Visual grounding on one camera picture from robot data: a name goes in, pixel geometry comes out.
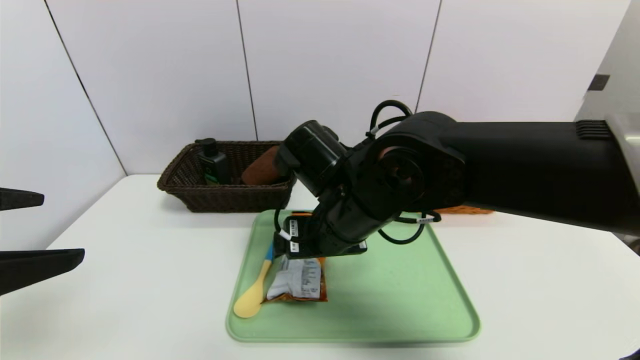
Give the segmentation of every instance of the yellow spoon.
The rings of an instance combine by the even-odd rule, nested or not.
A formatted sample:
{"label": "yellow spoon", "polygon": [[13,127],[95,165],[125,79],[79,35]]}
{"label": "yellow spoon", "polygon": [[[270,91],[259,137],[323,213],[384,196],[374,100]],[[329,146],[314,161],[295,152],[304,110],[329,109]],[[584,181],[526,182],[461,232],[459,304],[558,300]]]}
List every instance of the yellow spoon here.
{"label": "yellow spoon", "polygon": [[242,296],[240,296],[234,304],[234,313],[241,318],[250,318],[256,315],[260,311],[262,306],[262,287],[264,284],[264,277],[267,276],[271,262],[273,261],[273,244],[267,251],[267,256],[264,257],[262,262],[262,268],[258,279],[248,288]]}

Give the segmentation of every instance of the black bottle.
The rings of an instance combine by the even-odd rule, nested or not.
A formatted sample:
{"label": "black bottle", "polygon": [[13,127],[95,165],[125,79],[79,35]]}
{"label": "black bottle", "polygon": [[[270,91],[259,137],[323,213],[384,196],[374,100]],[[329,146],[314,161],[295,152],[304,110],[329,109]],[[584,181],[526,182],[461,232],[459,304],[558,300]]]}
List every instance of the black bottle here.
{"label": "black bottle", "polygon": [[218,151],[216,139],[206,138],[196,140],[196,143],[202,146],[202,151],[198,153],[198,160],[202,165],[207,185],[230,184],[227,155]]}

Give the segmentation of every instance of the food packet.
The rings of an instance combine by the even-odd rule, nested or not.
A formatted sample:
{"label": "food packet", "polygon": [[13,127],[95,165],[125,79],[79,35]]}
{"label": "food packet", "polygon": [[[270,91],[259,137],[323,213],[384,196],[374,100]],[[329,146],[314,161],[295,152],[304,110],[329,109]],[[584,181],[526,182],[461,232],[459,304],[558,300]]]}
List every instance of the food packet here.
{"label": "food packet", "polygon": [[325,258],[289,259],[282,256],[273,284],[262,301],[328,301],[324,281]]}

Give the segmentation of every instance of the wicker basket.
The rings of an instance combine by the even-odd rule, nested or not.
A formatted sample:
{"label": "wicker basket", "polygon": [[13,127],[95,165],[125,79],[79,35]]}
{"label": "wicker basket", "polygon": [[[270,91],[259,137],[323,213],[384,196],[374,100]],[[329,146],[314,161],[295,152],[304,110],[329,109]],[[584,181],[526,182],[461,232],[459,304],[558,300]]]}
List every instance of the wicker basket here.
{"label": "wicker basket", "polygon": [[259,213],[286,205],[296,182],[293,174],[282,183],[241,185],[243,171],[260,155],[280,142],[218,142],[227,155],[232,184],[210,186],[204,181],[196,154],[201,146],[187,145],[158,180],[158,188],[180,199],[194,213]]}

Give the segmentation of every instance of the table surface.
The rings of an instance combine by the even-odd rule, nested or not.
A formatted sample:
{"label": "table surface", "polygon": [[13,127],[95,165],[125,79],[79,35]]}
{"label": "table surface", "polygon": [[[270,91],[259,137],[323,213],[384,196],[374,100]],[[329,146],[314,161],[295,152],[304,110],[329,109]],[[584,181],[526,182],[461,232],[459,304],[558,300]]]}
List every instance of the table surface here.
{"label": "table surface", "polygon": [[[50,249],[75,270],[2,298],[9,359],[618,359],[640,347],[640,258],[603,231],[502,213],[435,232],[482,321],[468,343],[245,344],[225,316],[255,213],[194,214],[121,180]],[[288,208],[312,209],[298,183]]]}

